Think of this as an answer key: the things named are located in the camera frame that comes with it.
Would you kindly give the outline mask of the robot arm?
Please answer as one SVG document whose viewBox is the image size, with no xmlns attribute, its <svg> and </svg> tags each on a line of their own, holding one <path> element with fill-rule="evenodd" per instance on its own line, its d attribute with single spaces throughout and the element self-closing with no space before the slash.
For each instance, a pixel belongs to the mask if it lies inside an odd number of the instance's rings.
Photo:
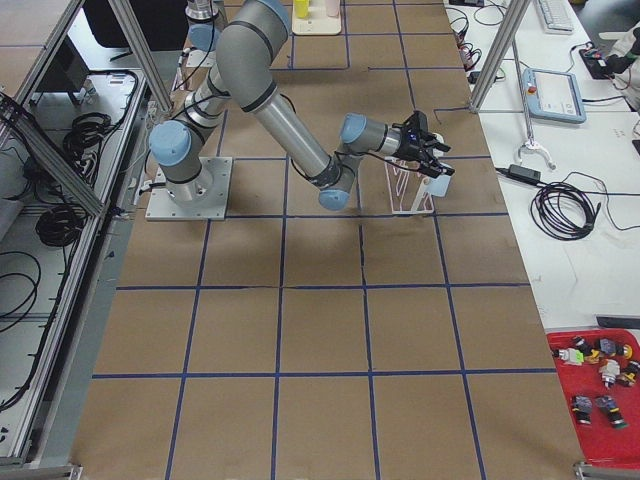
<svg viewBox="0 0 640 480">
<path fill-rule="evenodd" d="M 366 154 L 414 162 L 417 173 L 450 181 L 453 168 L 439 160 L 450 148 L 429 131 L 421 111 L 391 125 L 349 113 L 339 146 L 325 151 L 280 94 L 271 73 L 290 33 L 291 20 L 278 1 L 247 1 L 230 23 L 214 31 L 215 60 L 206 78 L 185 98 L 181 111 L 155 126 L 149 137 L 150 151 L 165 176 L 165 196 L 173 205 L 193 208 L 201 216 L 206 201 L 217 198 L 214 187 L 222 177 L 211 172 L 200 151 L 230 100 L 256 117 L 301 176 L 318 189 L 318 201 L 327 210 L 345 208 Z"/>
<path fill-rule="evenodd" d="M 203 52 L 213 51 L 224 20 L 220 7 L 211 0 L 188 0 L 185 15 L 191 45 Z"/>
</svg>

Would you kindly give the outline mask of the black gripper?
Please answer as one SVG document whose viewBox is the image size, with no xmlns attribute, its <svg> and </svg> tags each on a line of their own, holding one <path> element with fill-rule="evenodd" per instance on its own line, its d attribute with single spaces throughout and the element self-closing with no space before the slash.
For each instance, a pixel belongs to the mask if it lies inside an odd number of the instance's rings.
<svg viewBox="0 0 640 480">
<path fill-rule="evenodd" d="M 439 160 L 429 160 L 431 154 L 428 154 L 427 150 L 447 153 L 451 147 L 445 143 L 434 142 L 434 134 L 428 130 L 427 116 L 422 111 L 415 110 L 403 123 L 393 123 L 392 128 L 400 135 L 399 147 L 396 150 L 399 159 L 416 162 L 417 171 L 430 178 L 454 175 L 454 168 Z"/>
</svg>

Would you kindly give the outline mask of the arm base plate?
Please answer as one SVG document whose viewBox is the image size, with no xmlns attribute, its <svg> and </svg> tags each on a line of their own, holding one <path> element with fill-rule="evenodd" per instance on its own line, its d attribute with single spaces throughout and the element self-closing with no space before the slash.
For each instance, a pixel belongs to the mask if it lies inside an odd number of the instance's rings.
<svg viewBox="0 0 640 480">
<path fill-rule="evenodd" d="M 232 157 L 201 157 L 199 176 L 184 184 L 168 181 L 159 167 L 146 209 L 149 221 L 224 221 L 226 217 Z"/>
<path fill-rule="evenodd" d="M 216 58 L 216 52 L 199 50 L 194 47 L 185 48 L 180 55 L 180 65 L 183 68 L 210 68 Z"/>
</svg>

